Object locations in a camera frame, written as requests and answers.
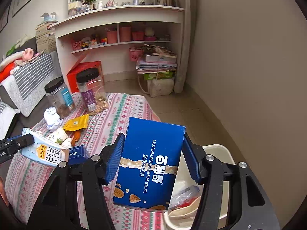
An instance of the pink basket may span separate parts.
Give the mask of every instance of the pink basket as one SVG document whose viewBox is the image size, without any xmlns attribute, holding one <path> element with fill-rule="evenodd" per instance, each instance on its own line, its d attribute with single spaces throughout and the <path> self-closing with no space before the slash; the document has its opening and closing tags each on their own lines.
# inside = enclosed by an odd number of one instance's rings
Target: pink basket
<svg viewBox="0 0 307 230">
<path fill-rule="evenodd" d="M 143 54 L 142 49 L 130 49 L 129 52 L 131 61 L 137 61 L 138 58 Z"/>
<path fill-rule="evenodd" d="M 132 40 L 133 41 L 143 41 L 144 40 L 144 32 L 132 32 Z"/>
<path fill-rule="evenodd" d="M 82 45 L 82 42 L 81 42 L 81 41 L 74 42 L 74 43 L 73 43 L 73 50 L 74 50 L 74 51 L 80 50 L 80 49 L 81 49 L 81 45 Z"/>
</svg>

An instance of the crumpled paper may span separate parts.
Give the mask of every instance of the crumpled paper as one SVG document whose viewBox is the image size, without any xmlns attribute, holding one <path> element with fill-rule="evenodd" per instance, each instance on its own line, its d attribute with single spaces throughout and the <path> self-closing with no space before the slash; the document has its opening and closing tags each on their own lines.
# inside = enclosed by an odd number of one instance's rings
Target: crumpled paper
<svg viewBox="0 0 307 230">
<path fill-rule="evenodd" d="M 51 132 L 54 132 L 56 129 L 58 129 L 63 122 L 63 119 L 59 118 L 59 114 L 57 114 L 56 108 L 54 106 L 45 110 L 44 118 L 47 122 L 47 129 Z"/>
</svg>

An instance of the bottle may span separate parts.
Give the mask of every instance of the bottle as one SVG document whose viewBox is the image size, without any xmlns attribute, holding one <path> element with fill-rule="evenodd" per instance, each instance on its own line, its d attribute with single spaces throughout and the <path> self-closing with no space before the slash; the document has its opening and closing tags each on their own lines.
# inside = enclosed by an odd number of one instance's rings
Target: bottle
<svg viewBox="0 0 307 230">
<path fill-rule="evenodd" d="M 61 119 L 67 117 L 76 108 L 72 96 L 64 83 L 63 76 L 53 79 L 45 85 L 45 91 L 48 100 L 56 108 L 56 112 Z"/>
<path fill-rule="evenodd" d="M 99 1 L 99 2 L 98 2 L 98 9 L 102 9 L 102 8 L 103 8 L 102 1 Z"/>
<path fill-rule="evenodd" d="M 132 0 L 132 4 L 133 5 L 138 5 L 139 4 L 139 0 Z"/>
<path fill-rule="evenodd" d="M 108 108 L 106 93 L 97 68 L 92 67 L 79 72 L 76 80 L 90 115 L 95 115 Z"/>
</svg>

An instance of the metal screw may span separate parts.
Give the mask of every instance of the metal screw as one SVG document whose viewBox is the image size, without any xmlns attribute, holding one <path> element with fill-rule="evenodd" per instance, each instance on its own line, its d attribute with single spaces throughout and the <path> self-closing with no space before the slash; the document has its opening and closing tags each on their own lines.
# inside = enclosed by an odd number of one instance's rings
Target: metal screw
<svg viewBox="0 0 307 230">
<path fill-rule="evenodd" d="M 92 156 L 92 161 L 97 162 L 99 160 L 100 160 L 100 156 L 99 155 Z"/>
<path fill-rule="evenodd" d="M 248 165 L 245 162 L 239 162 L 239 166 L 245 169 Z"/>
<path fill-rule="evenodd" d="M 214 160 L 214 156 L 213 155 L 206 155 L 206 159 L 208 160 L 208 161 L 213 161 Z"/>
<path fill-rule="evenodd" d="M 65 161 L 61 161 L 61 162 L 59 163 L 59 167 L 60 167 L 60 168 L 66 167 L 66 162 L 65 162 Z"/>
</svg>

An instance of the cardboard box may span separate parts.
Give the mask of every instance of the cardboard box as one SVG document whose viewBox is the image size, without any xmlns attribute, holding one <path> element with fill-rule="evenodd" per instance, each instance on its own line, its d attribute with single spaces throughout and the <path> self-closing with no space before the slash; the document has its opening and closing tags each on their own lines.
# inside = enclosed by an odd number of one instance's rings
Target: cardboard box
<svg viewBox="0 0 307 230">
<path fill-rule="evenodd" d="M 90 155 L 83 145 L 72 147 L 69 149 L 68 164 L 80 164 L 86 161 Z"/>
<path fill-rule="evenodd" d="M 81 62 L 77 66 L 74 66 L 69 73 L 67 73 L 67 79 L 68 79 L 68 84 L 71 90 L 71 93 L 78 93 L 78 85 L 77 85 L 77 79 L 76 75 L 77 73 L 91 68 L 91 67 L 96 67 L 99 70 L 100 76 L 102 77 L 102 82 L 104 84 L 104 78 L 103 78 L 103 73 L 102 73 L 102 66 L 101 66 L 101 61 L 94 61 L 94 62 Z"/>
<path fill-rule="evenodd" d="M 175 74 L 175 71 L 168 71 L 163 73 L 158 73 L 158 79 L 171 79 L 173 75 Z M 144 79 L 155 79 L 157 76 L 157 73 L 144 73 Z"/>
<path fill-rule="evenodd" d="M 130 117 L 114 204 L 150 212 L 168 209 L 185 127 Z"/>
</svg>

